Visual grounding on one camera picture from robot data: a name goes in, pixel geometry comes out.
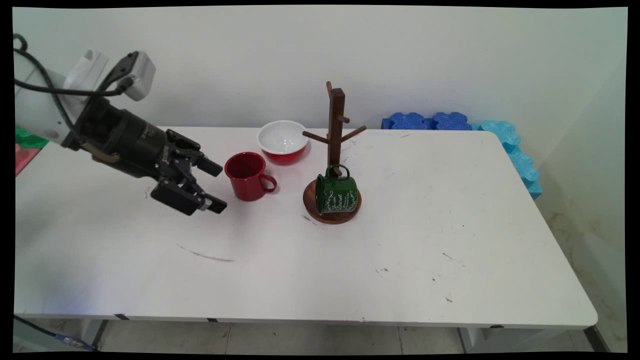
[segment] blue foam block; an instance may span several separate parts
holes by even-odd
[[[540,187],[540,184],[538,184],[537,181],[532,185],[530,185],[527,188],[527,190],[529,191],[529,195],[531,195],[531,197],[534,200],[536,200],[540,195],[542,195],[542,188]]]
[[[437,130],[436,125],[438,122],[434,119],[424,119],[424,122],[427,124],[429,130]]]
[[[382,119],[383,129],[397,130],[429,130],[424,117],[418,113],[395,113],[388,119]]]
[[[437,130],[471,130],[471,125],[467,124],[467,117],[461,113],[436,113],[433,120],[436,121]]]
[[[528,188],[533,185],[540,177],[540,173],[533,168],[533,160],[522,152],[519,146],[516,146],[508,155],[524,186]]]
[[[391,119],[382,119],[380,129],[391,129],[392,124],[393,122],[391,121]]]
[[[506,121],[486,120],[480,124],[479,129],[496,134],[507,152],[513,151],[520,143],[520,137],[515,133],[516,127]]]

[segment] red mug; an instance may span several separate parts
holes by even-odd
[[[264,158],[255,152],[241,152],[233,155],[225,164],[225,174],[231,179],[236,197],[244,201],[255,201],[263,197],[265,193],[276,190],[276,179],[264,174],[267,164]],[[266,188],[262,184],[265,179],[273,184],[272,188]]]

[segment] green mug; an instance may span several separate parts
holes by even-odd
[[[347,176],[329,176],[334,167],[347,170]],[[318,214],[350,213],[358,204],[358,187],[349,174],[349,169],[341,164],[329,165],[324,176],[318,174],[316,179],[316,208]]]

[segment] red bowl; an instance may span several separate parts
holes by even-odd
[[[309,139],[302,135],[304,130],[306,128],[295,121],[278,120],[263,126],[256,140],[271,162],[288,165],[298,161],[305,152]]]
[[[280,164],[280,165],[288,165],[288,164],[293,164],[298,159],[300,159],[300,156],[302,156],[302,154],[305,152],[306,148],[307,148],[307,146],[305,145],[302,149],[300,149],[300,150],[298,150],[296,152],[292,152],[291,154],[282,154],[282,155],[281,154],[271,154],[270,152],[267,152],[265,150],[262,150],[262,152],[272,162],[274,162],[276,164]]]

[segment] wooden round base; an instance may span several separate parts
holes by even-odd
[[[342,224],[351,220],[356,214],[358,210],[360,210],[360,205],[362,205],[362,194],[360,194],[360,190],[358,190],[358,204],[356,205],[356,209],[350,213],[328,213],[324,215],[318,214],[318,210],[316,208],[316,181],[307,185],[305,188],[305,193],[302,194],[302,201],[305,203],[305,208],[307,208],[307,213],[311,215],[312,218],[324,223],[324,224]]]

